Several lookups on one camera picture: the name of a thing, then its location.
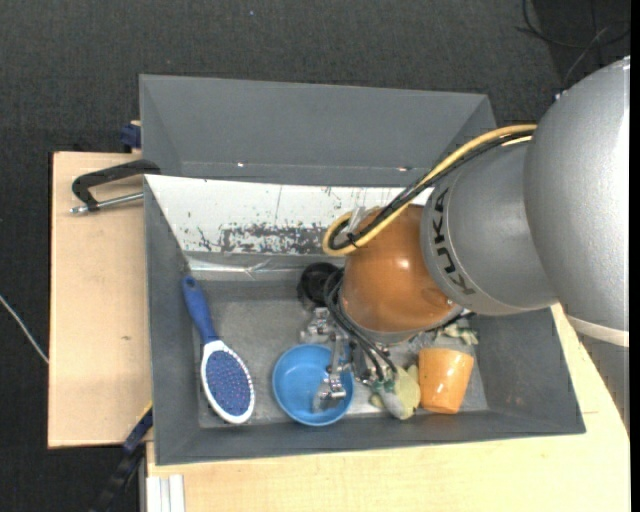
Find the table surface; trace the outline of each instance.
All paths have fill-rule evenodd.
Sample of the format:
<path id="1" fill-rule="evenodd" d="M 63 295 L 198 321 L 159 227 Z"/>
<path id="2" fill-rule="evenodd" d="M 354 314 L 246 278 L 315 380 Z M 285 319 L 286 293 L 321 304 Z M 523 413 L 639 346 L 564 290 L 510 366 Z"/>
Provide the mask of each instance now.
<path id="1" fill-rule="evenodd" d="M 151 398 L 142 205 L 69 213 L 75 177 L 137 158 L 54 155 L 50 448 L 122 443 Z M 140 178 L 95 195 L 139 190 Z M 585 434 L 179 466 L 156 466 L 150 441 L 148 474 L 183 474 L 189 512 L 630 510 L 629 437 L 561 309 L 553 313 Z"/>

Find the orange dome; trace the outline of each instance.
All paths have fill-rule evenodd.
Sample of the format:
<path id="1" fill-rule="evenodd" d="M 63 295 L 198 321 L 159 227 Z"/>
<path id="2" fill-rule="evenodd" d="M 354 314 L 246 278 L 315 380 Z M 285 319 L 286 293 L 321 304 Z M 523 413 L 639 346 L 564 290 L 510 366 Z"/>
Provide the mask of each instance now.
<path id="1" fill-rule="evenodd" d="M 378 332 L 428 328 L 455 304 L 436 286 L 420 249 L 421 206 L 411 205 L 345 262 L 344 312 L 361 327 Z M 373 220 L 369 215 L 363 224 Z"/>

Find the black carpet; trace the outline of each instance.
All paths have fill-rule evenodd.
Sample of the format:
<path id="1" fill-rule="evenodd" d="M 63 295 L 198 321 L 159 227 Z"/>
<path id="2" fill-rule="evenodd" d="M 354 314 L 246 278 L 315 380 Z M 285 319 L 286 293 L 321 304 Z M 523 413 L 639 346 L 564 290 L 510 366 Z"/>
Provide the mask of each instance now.
<path id="1" fill-rule="evenodd" d="M 630 6 L 534 0 L 536 27 L 573 48 L 500 0 L 0 0 L 0 294 L 46 347 L 49 153 L 122 151 L 140 73 L 480 92 L 499 125 L 536 121 L 630 53 Z M 2 308 L 0 350 L 0 509 L 87 510 L 118 448 L 48 451 L 48 370 Z"/>

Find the gray cable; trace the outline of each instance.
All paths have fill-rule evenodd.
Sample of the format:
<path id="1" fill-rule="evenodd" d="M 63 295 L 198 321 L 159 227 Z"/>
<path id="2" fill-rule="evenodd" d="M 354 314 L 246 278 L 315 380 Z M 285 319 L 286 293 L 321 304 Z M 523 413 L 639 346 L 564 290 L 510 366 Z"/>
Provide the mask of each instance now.
<path id="1" fill-rule="evenodd" d="M 11 316 L 13 318 L 15 318 L 16 322 L 18 322 L 18 325 L 20 326 L 20 328 L 22 329 L 22 331 L 25 333 L 25 335 L 27 336 L 27 338 L 29 339 L 29 341 L 31 342 L 31 344 L 33 345 L 33 348 L 36 349 L 36 351 L 38 352 L 38 354 L 40 355 L 40 357 L 42 358 L 42 360 L 49 364 L 49 358 L 46 356 L 46 354 L 42 351 L 42 349 L 40 348 L 40 345 L 38 345 L 38 342 L 35 340 L 35 338 L 31 335 L 31 333 L 29 332 L 29 329 L 27 329 L 27 326 L 24 324 L 24 322 L 22 321 L 22 318 L 20 318 L 20 316 L 18 315 L 18 313 L 15 312 L 15 310 L 9 305 L 9 303 L 4 299 L 4 297 L 0 294 L 0 302 L 2 302 L 2 305 L 7 308 L 7 311 L 9 313 L 11 313 Z"/>

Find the orange cup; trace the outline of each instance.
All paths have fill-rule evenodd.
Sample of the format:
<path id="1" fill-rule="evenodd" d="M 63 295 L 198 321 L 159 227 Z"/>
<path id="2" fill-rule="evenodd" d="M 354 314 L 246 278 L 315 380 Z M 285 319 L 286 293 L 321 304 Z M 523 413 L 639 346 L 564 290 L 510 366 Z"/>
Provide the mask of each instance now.
<path id="1" fill-rule="evenodd" d="M 424 409 L 455 414 L 467 391 L 473 357 L 458 350 L 423 348 L 418 353 L 420 404 Z"/>

